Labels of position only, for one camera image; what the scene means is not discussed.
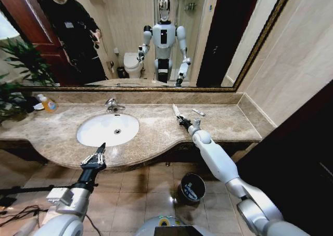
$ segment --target potted plant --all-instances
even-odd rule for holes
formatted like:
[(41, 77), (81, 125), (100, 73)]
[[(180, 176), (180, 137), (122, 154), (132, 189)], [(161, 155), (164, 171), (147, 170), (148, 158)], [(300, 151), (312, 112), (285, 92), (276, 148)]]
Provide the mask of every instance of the potted plant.
[(14, 68), (27, 68), (20, 73), (25, 74), (24, 80), (42, 86), (54, 85), (53, 76), (49, 70), (50, 65), (41, 57), (41, 53), (36, 50), (36, 46), (30, 42), (16, 42), (7, 40), (8, 44), (0, 48), (13, 57), (5, 59)]
[[(8, 74), (0, 75), (0, 80)], [(15, 92), (20, 85), (17, 83), (0, 83), (0, 122), (9, 118), (22, 120), (27, 112), (19, 103), (25, 102), (21, 93)]]

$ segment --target sink drain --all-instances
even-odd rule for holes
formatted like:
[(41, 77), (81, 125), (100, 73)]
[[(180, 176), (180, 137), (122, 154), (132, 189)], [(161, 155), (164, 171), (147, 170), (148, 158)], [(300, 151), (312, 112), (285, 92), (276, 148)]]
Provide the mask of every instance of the sink drain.
[(114, 131), (114, 133), (117, 135), (117, 134), (120, 134), (120, 132), (121, 132), (121, 129), (116, 129), (115, 131)]

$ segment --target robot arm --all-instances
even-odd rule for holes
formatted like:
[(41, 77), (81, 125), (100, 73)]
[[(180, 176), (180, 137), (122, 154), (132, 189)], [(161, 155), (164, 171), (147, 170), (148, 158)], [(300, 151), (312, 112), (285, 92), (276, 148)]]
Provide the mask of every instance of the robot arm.
[(177, 38), (178, 38), (179, 48), (183, 54), (183, 62), (179, 68), (176, 86), (181, 87), (183, 79), (187, 75), (188, 66), (191, 64), (191, 59), (188, 58), (186, 55), (187, 47), (186, 47), (186, 33), (184, 27), (180, 26), (177, 28)]
[(46, 199), (56, 205), (58, 216), (50, 219), (34, 236), (81, 236), (82, 221), (86, 215), (89, 197), (94, 191), (95, 179), (106, 168), (104, 162), (105, 143), (96, 153), (81, 162), (82, 174), (78, 181), (68, 188), (54, 188)]
[(145, 55), (149, 52), (150, 49), (150, 40), (152, 37), (152, 28), (149, 25), (144, 27), (144, 43), (139, 46), (138, 52), (138, 61), (143, 61), (145, 59)]
[(173, 110), (180, 125), (187, 129), (200, 149), (200, 154), (212, 174), (226, 185), (231, 194), (242, 199), (237, 204), (237, 209), (253, 233), (262, 236), (309, 236), (284, 221), (279, 209), (263, 191), (240, 179), (236, 164), (207, 131), (200, 129), (199, 119), (192, 124), (179, 113), (175, 105)]

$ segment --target bottle cap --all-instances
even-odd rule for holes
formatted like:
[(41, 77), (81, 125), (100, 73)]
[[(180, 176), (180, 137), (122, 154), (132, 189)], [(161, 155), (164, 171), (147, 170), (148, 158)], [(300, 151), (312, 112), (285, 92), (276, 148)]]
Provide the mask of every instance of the bottle cap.
[(46, 102), (47, 101), (47, 98), (43, 95), (43, 94), (38, 94), (38, 99), (41, 101), (41, 102)]

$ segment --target name badge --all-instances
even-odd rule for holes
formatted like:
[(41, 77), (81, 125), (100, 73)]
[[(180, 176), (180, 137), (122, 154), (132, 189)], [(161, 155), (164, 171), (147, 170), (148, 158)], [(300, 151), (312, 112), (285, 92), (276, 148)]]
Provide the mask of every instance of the name badge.
[(65, 26), (66, 26), (66, 28), (74, 28), (72, 22), (65, 22)]

